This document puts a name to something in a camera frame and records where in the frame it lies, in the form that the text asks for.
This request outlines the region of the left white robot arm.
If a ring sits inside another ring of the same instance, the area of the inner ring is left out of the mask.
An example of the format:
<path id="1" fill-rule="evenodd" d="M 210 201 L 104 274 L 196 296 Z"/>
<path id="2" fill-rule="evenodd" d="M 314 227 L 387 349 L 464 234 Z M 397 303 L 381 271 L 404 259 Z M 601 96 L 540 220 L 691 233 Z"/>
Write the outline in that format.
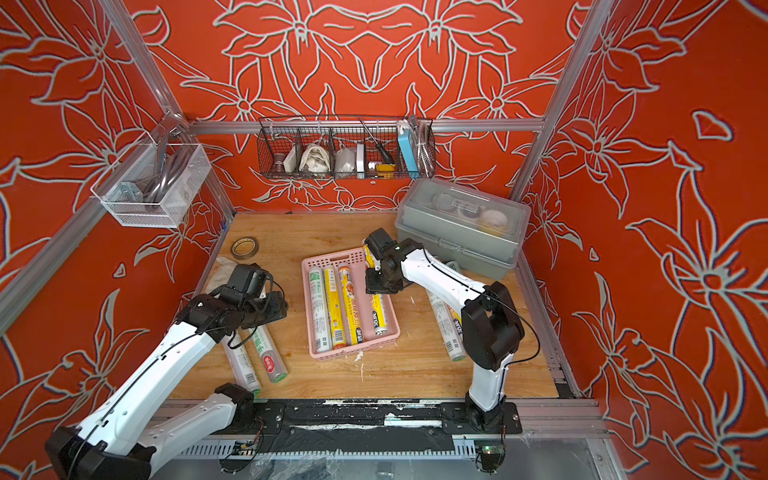
<path id="1" fill-rule="evenodd" d="M 72 427 L 58 427 L 45 451 L 60 479 L 149 479 L 208 435 L 253 428 L 254 395 L 225 383 L 175 417 L 152 417 L 187 373 L 240 329 L 286 317 L 282 287 L 257 264 L 238 264 L 228 281 L 199 294 L 175 316 L 158 346 L 96 410 Z"/>

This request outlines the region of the pink plastic basket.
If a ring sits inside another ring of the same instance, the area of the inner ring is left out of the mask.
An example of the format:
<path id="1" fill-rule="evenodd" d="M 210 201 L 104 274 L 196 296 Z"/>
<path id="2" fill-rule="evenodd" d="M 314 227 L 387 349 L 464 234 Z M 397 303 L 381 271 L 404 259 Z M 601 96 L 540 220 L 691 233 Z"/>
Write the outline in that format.
<path id="1" fill-rule="evenodd" d="M 391 299 L 366 291 L 367 251 L 342 250 L 301 262 L 309 354 L 330 360 L 394 343 L 401 334 Z"/>

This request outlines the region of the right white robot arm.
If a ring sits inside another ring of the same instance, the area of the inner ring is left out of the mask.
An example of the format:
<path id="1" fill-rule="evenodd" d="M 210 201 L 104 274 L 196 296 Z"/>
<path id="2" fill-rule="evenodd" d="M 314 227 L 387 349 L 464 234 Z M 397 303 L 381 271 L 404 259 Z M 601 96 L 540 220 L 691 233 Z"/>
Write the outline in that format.
<path id="1" fill-rule="evenodd" d="M 374 258 L 366 270 L 366 292 L 396 294 L 416 284 L 460 314 L 463 345 L 474 363 L 469 404 L 486 413 L 505 398 L 508 366 L 525 328 L 505 285 L 475 281 L 434 257 L 412 239 L 397 242 L 382 228 L 364 241 Z"/>

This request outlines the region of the yellow wrap roll long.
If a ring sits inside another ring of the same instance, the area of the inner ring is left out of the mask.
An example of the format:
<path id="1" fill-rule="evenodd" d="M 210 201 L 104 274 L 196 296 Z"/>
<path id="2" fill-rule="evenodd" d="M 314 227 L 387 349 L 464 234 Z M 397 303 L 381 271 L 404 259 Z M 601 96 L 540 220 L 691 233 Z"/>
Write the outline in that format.
<path id="1" fill-rule="evenodd" d="M 330 320 L 332 348 L 344 348 L 347 345 L 347 340 L 342 318 L 336 273 L 332 267 L 325 268 L 323 273 Z"/>

